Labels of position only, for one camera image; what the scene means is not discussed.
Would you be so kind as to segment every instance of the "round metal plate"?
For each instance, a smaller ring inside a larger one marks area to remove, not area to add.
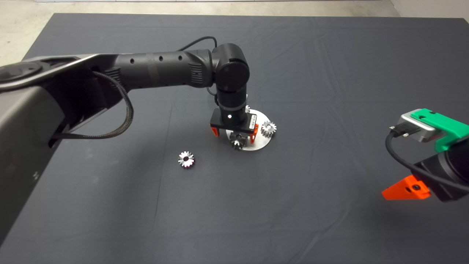
[[[267,118],[266,115],[264,115],[263,113],[257,111],[257,110],[253,110],[251,109],[250,110],[250,113],[251,114],[255,114],[257,115],[257,119],[256,119],[256,124],[259,125],[259,129],[257,131],[257,135],[256,135],[256,140],[254,141],[254,144],[251,144],[250,143],[250,140],[248,140],[248,145],[243,147],[241,150],[245,150],[245,151],[254,151],[254,150],[259,150],[265,146],[267,146],[267,144],[269,144],[270,140],[272,138],[266,138],[264,137],[262,134],[261,134],[261,125],[265,122],[265,121],[268,121],[269,118]],[[226,130],[227,132],[227,137],[228,137],[228,140],[230,138],[230,134],[231,130]]]

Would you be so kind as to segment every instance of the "metal gear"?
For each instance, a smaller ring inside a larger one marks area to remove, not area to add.
[[[194,154],[189,151],[183,151],[179,154],[178,162],[181,167],[188,169],[194,165],[196,160],[194,159]]]
[[[241,150],[248,144],[248,137],[240,133],[231,132],[230,134],[231,146],[236,150]]]
[[[277,126],[272,121],[265,121],[261,126],[261,134],[266,138],[271,138],[277,131]]]

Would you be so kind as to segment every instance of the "cable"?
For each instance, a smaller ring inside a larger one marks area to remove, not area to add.
[[[213,39],[213,42],[215,42],[215,47],[218,47],[218,42],[217,42],[217,39],[215,37],[212,37],[212,36],[205,36],[205,37],[201,37],[201,38],[198,38],[192,42],[190,42],[189,44],[185,45],[184,47],[178,49],[177,51],[183,51],[191,46],[193,46],[194,44],[202,41],[202,40],[205,40],[205,39]]]
[[[389,152],[389,154],[391,155],[391,157],[393,157],[397,162],[399,162],[402,166],[408,168],[409,170],[411,171],[415,171],[417,172],[419,175],[422,175],[423,177],[425,178],[428,178],[428,179],[432,179],[436,182],[439,182],[443,185],[446,185],[446,186],[449,186],[449,187],[452,187],[452,188],[455,188],[455,189],[458,189],[460,191],[464,191],[464,192],[467,192],[469,193],[469,187],[467,186],[464,186],[464,185],[461,185],[461,184],[457,184],[457,183],[454,183],[452,181],[449,181],[447,179],[443,179],[443,178],[440,178],[438,176],[435,176],[407,161],[405,161],[404,159],[402,159],[401,157],[399,157],[395,152],[394,152],[394,149],[393,147],[391,146],[391,140],[396,137],[398,135],[397,132],[395,131],[391,131],[389,133],[389,135],[386,137],[386,150]]]
[[[106,134],[99,135],[99,136],[88,136],[88,135],[71,134],[71,133],[56,133],[53,135],[54,139],[87,139],[87,140],[109,139],[109,138],[119,136],[130,127],[130,124],[132,123],[132,120],[134,119],[134,108],[132,106],[132,103],[130,102],[129,96],[127,95],[127,91],[125,90],[125,88],[118,81],[109,77],[106,74],[96,72],[96,71],[94,71],[93,73],[96,77],[105,79],[117,87],[117,90],[121,94],[122,99],[124,100],[125,105],[126,105],[126,115],[125,115],[124,122],[115,130]]]
[[[213,96],[216,95],[216,93],[212,93],[212,92],[210,91],[210,87],[207,87],[207,92],[208,92],[209,94],[213,95]]]

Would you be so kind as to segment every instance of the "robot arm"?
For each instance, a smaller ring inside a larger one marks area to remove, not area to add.
[[[386,149],[412,175],[384,190],[387,200],[426,199],[431,190],[441,201],[449,202],[469,193],[469,125],[429,109],[416,109],[401,115],[390,129]],[[437,154],[410,164],[391,146],[391,139],[400,136],[419,142],[435,140]]]
[[[245,111],[250,72],[241,49],[37,57],[0,67],[0,243],[62,138],[133,89],[216,85],[211,127],[252,134]],[[130,101],[122,133],[132,119]],[[119,133],[108,133],[108,138]]]

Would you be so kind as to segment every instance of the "label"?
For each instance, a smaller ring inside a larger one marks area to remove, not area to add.
[[[251,116],[251,123],[249,124],[249,129],[254,129],[256,127],[256,115]]]

